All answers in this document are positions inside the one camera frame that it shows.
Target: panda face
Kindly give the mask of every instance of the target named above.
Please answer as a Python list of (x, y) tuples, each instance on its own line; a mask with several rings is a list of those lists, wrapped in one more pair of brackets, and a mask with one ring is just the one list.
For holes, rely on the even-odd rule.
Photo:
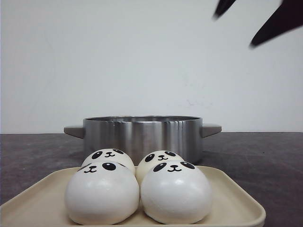
[(108, 158), (108, 157), (114, 157), (116, 155), (123, 155), (125, 154), (123, 151), (118, 150), (118, 149), (102, 149), (102, 150), (97, 150), (96, 152), (91, 154), (91, 159), (95, 160), (99, 157), (101, 158)]
[(164, 167), (166, 167), (167, 172), (180, 172), (184, 167), (188, 169), (195, 169), (195, 166), (193, 164), (190, 164), (189, 162), (176, 162), (176, 161), (170, 161), (168, 163), (163, 162), (158, 164), (157, 166), (154, 167), (153, 172), (158, 172), (162, 170)]
[(82, 168), (80, 168), (77, 172), (89, 174), (89, 173), (96, 173), (101, 170), (106, 171), (114, 171), (117, 169), (117, 166), (122, 166), (126, 168), (124, 165), (115, 162), (96, 162), (96, 163), (89, 163)]
[(89, 163), (95, 163), (100, 161), (118, 162), (126, 166), (133, 173), (135, 172), (134, 164), (131, 158), (123, 151), (115, 148), (107, 148), (95, 151), (84, 160), (81, 166), (84, 167)]
[(176, 157), (176, 156), (177, 154), (175, 154), (174, 152), (168, 150), (158, 150), (147, 155), (144, 161), (150, 162), (153, 159), (156, 159), (157, 161), (163, 161), (163, 160), (168, 160), (170, 157)]
[(136, 178), (139, 185), (150, 169), (153, 169), (160, 163), (171, 160), (178, 160), (179, 162), (184, 161), (179, 155), (168, 150), (157, 150), (145, 156), (139, 163), (136, 170)]
[(140, 193), (144, 212), (164, 224), (190, 224), (211, 210), (212, 189), (206, 176), (182, 160), (167, 160), (144, 177)]

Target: white wall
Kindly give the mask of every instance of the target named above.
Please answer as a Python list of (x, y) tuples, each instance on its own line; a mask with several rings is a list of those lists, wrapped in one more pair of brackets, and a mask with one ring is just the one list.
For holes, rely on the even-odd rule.
[(303, 28), (254, 50), (280, 0), (2, 0), (1, 133), (106, 115), (303, 131)]

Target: black object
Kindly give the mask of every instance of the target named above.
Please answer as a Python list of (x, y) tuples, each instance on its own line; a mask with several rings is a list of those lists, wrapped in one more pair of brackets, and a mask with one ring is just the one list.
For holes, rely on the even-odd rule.
[(190, 169), (194, 169), (194, 165), (193, 164), (190, 164), (188, 162), (180, 162), (183, 166), (187, 167), (187, 168), (190, 168)]
[(153, 157), (155, 157), (155, 154), (151, 154), (151, 155), (147, 156), (145, 158), (145, 162), (150, 162), (153, 159)]
[(214, 12), (214, 15), (216, 17), (222, 16), (235, 1), (236, 0), (220, 0), (217, 5), (216, 11)]
[(124, 154), (123, 151), (120, 151), (120, 150), (118, 150), (118, 149), (113, 149), (113, 151), (115, 151), (115, 152), (117, 152), (117, 153), (119, 153), (119, 154), (121, 154), (121, 155)]
[(109, 171), (113, 171), (116, 169), (115, 164), (110, 163), (110, 162), (103, 163), (102, 166), (103, 166), (103, 168), (105, 168), (106, 170), (109, 170)]
[(170, 151), (165, 151), (165, 154), (167, 154), (167, 155), (169, 155), (169, 156), (176, 156), (176, 154), (175, 153), (173, 153), (173, 152), (170, 152)]
[(154, 167), (153, 171), (158, 172), (159, 170), (163, 169), (166, 166), (166, 162), (158, 164), (156, 167)]
[[(220, 0), (214, 15), (223, 15), (236, 0)], [(251, 40), (256, 47), (276, 36), (303, 25), (303, 0), (283, 0), (279, 8), (267, 20)]]
[(100, 157), (102, 155), (102, 153), (103, 153), (102, 151), (98, 151), (95, 154), (93, 154), (93, 156), (91, 158), (96, 159), (96, 158)]

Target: stainless steel pot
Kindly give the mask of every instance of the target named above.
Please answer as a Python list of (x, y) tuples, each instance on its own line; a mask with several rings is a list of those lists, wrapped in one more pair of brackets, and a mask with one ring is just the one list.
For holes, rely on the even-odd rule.
[(201, 158), (202, 138), (221, 132), (221, 126), (202, 124), (189, 116), (111, 116), (83, 120), (83, 126), (65, 127), (66, 134), (84, 140), (84, 153), (117, 148), (134, 164), (156, 150), (170, 150), (194, 163)]

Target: black eye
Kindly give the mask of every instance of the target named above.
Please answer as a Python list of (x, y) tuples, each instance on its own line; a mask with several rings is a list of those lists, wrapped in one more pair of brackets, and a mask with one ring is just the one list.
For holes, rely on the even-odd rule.
[(91, 158), (96, 159), (96, 158), (100, 157), (100, 155), (102, 155), (102, 151), (96, 152), (95, 154), (93, 154), (93, 156)]
[(158, 172), (159, 170), (163, 169), (166, 166), (166, 162), (160, 163), (156, 167), (154, 167), (153, 171)]
[(193, 164), (190, 164), (188, 162), (180, 162), (183, 166), (190, 168), (190, 169), (194, 169), (195, 166)]
[(81, 169), (79, 169), (77, 172), (79, 172), (80, 170), (84, 169), (85, 167), (88, 167), (91, 163), (87, 164), (86, 166), (82, 167)]
[(119, 154), (121, 154), (121, 155), (124, 154), (123, 151), (120, 151), (120, 150), (118, 150), (118, 149), (113, 149), (113, 151), (115, 151), (115, 152), (117, 152), (117, 153), (119, 153)]
[(110, 170), (110, 171), (113, 171), (116, 169), (116, 166), (113, 163), (109, 163), (109, 162), (103, 163), (102, 166), (103, 166), (103, 168)]
[(170, 155), (170, 156), (176, 156), (175, 153), (172, 153), (172, 152), (170, 152), (170, 151), (165, 151), (165, 154)]
[(146, 161), (146, 162), (149, 162), (149, 161), (151, 161), (151, 160), (153, 159), (153, 157), (155, 157), (155, 154), (151, 154), (151, 155), (147, 156), (147, 157), (145, 158), (145, 161)]

